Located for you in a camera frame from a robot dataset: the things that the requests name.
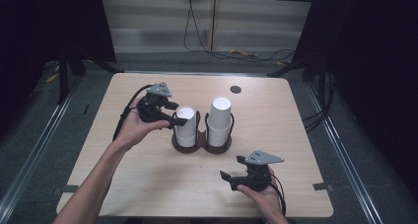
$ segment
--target paper cup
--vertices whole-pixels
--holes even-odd
[[[192,136],[189,138],[183,138],[183,137],[177,136],[176,139],[177,139],[177,144],[180,145],[181,147],[191,147],[196,143],[195,136]]]
[[[196,135],[196,112],[191,107],[181,107],[176,112],[176,116],[187,118],[184,126],[176,126],[175,133],[181,138],[190,138]]]
[[[208,124],[218,130],[231,126],[231,101],[227,97],[221,96],[213,100]]]
[[[230,128],[231,126],[219,130],[209,125],[208,143],[214,147],[220,147],[224,145],[227,142],[228,137],[230,135]]]

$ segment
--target gray plastic mount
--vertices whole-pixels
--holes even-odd
[[[248,157],[245,158],[245,162],[254,165],[267,165],[270,163],[282,163],[285,160],[281,157],[271,155],[269,153],[255,150]]]
[[[170,92],[170,89],[165,82],[155,84],[147,88],[147,93],[169,97],[169,98],[172,96],[172,92]]]

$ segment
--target white wall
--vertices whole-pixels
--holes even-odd
[[[183,36],[188,0],[103,2],[116,53],[186,51]],[[296,48],[310,5],[272,0],[192,0],[201,40],[213,50]],[[191,16],[186,44],[201,49]]]

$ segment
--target light wood tabletop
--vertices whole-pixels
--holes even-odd
[[[232,101],[235,125],[231,148],[211,154],[200,148],[191,154],[172,146],[173,131],[153,131],[122,159],[101,215],[140,217],[259,217],[253,202],[231,191],[220,171],[246,176],[237,156],[255,149],[283,158],[271,164],[281,181],[289,217],[328,217],[333,208],[323,182],[289,84],[284,79],[238,76],[116,74],[104,95],[85,141],[69,186],[79,186],[111,142],[123,108],[134,93],[147,84],[166,82],[171,102],[200,111],[199,130],[206,130],[204,115],[217,96]],[[232,86],[241,87],[239,94]],[[63,193],[59,211],[72,193]]]

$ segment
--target brown cup holder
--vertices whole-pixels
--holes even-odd
[[[209,117],[209,113],[205,115],[206,131],[201,132],[198,130],[199,122],[200,122],[200,112],[199,111],[196,112],[196,135],[197,136],[196,136],[196,141],[194,145],[191,147],[183,147],[177,143],[175,127],[174,127],[173,128],[174,134],[172,137],[172,144],[173,144],[174,149],[184,154],[193,153],[201,147],[203,147],[203,149],[205,149],[207,152],[212,153],[212,154],[222,154],[228,151],[231,147],[231,143],[232,143],[231,133],[233,131],[234,123],[235,123],[233,114],[231,113],[232,123],[231,123],[230,133],[228,134],[227,142],[220,147],[215,147],[208,143],[208,139],[209,139],[209,125],[207,122],[208,117]]]

